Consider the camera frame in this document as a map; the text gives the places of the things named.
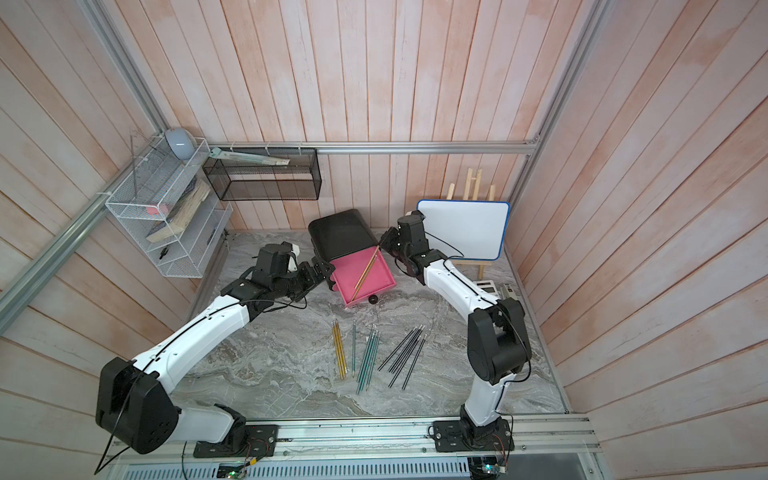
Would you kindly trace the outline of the black drawer cabinet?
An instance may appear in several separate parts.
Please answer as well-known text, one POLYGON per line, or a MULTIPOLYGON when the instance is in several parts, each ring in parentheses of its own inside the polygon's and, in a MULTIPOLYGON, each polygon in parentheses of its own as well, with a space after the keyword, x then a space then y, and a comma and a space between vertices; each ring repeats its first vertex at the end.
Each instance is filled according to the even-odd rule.
POLYGON ((348 209, 311 221, 308 232, 315 255, 326 263, 378 244, 357 209, 348 209))

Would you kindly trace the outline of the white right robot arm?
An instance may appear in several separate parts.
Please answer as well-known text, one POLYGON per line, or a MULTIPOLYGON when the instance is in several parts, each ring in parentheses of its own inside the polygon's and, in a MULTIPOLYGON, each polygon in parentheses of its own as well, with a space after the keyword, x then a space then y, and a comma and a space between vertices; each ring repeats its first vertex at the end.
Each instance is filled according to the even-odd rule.
POLYGON ((406 274, 438 293, 466 321, 467 357, 475 377, 461 417, 470 429, 497 423, 507 385, 530 364, 532 349, 525 311, 514 298, 500 299, 483 291, 449 259, 430 247, 418 210, 400 217, 380 246, 405 268, 406 274))

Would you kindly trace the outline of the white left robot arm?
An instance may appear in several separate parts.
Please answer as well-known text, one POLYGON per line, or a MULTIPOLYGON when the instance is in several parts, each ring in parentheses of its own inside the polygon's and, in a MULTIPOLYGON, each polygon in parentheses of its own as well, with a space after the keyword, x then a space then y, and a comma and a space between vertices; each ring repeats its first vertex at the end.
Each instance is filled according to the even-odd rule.
POLYGON ((246 419, 221 404, 182 407, 171 394, 202 358, 259 315, 294 308, 332 276, 319 258, 300 262, 289 242, 262 247, 254 266, 225 286, 197 317, 132 360, 119 357, 101 370, 96 424, 139 454, 168 442, 196 442, 225 455, 248 446, 246 419))

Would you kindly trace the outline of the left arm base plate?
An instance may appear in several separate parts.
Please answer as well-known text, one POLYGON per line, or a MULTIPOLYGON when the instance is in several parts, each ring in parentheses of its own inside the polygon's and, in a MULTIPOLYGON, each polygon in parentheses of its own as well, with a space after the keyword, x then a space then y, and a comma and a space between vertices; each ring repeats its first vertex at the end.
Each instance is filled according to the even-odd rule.
POLYGON ((194 458, 236 457, 260 460, 274 455, 279 426, 276 424, 235 426, 222 442, 197 442, 194 458))

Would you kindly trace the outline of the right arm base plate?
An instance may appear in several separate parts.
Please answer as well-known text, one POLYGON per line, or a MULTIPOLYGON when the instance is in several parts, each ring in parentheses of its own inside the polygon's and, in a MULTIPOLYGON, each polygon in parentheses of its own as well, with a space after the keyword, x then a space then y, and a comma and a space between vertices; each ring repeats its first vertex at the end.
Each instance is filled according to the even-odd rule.
POLYGON ((503 418, 485 426, 475 426, 464 418, 434 421, 428 435, 441 453, 497 451, 506 454, 514 450, 512 427, 503 418))

